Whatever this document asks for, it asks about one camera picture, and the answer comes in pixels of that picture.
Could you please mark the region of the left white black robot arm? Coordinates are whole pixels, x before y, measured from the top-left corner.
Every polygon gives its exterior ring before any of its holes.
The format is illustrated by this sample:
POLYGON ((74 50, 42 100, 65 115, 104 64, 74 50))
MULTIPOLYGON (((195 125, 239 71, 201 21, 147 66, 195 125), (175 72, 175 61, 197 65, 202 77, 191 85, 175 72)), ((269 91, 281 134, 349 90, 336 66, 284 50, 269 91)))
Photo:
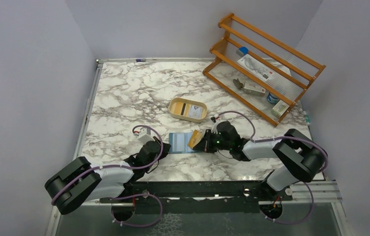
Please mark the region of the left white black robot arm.
POLYGON ((113 197, 125 202, 131 195, 126 184, 150 173, 151 166, 165 158, 170 148, 169 143, 148 141, 138 153, 105 166, 80 156, 48 179, 44 187, 62 215, 73 212, 85 201, 113 197))

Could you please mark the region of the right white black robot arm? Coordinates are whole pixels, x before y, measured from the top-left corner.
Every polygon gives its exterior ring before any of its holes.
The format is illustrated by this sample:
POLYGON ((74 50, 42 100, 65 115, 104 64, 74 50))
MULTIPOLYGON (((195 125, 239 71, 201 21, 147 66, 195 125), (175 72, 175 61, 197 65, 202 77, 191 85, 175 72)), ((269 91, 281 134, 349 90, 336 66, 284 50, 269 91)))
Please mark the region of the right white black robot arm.
POLYGON ((283 136, 252 141, 242 138, 228 121, 216 123, 204 132, 195 130, 188 142, 194 151, 215 153, 226 150, 233 159, 251 161, 278 158, 283 166, 272 171, 260 187, 261 196, 272 200, 280 191, 297 182, 311 182, 327 163, 327 153, 297 129, 283 136))

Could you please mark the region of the yellow orange card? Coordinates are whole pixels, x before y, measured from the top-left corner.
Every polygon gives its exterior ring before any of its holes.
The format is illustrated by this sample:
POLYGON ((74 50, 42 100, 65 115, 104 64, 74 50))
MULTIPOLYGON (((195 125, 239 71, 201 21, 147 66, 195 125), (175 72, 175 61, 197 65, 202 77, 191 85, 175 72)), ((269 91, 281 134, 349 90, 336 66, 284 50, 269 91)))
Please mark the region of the yellow orange card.
POLYGON ((194 148, 201 142, 202 138, 203 138, 204 134, 202 133, 202 131, 200 130, 194 130, 189 141, 188 141, 188 144, 187 146, 194 150, 194 148))

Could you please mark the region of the blue leather card holder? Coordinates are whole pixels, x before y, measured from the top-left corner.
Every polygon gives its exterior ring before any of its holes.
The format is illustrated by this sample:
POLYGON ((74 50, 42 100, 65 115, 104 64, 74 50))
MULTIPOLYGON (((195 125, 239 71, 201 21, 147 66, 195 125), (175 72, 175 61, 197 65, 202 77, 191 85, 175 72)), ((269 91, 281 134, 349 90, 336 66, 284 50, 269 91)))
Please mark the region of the blue leather card holder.
POLYGON ((188 143, 192 136, 192 132, 187 133, 169 133, 169 144, 171 145, 169 153, 170 154, 183 154, 183 153, 195 153, 188 143))

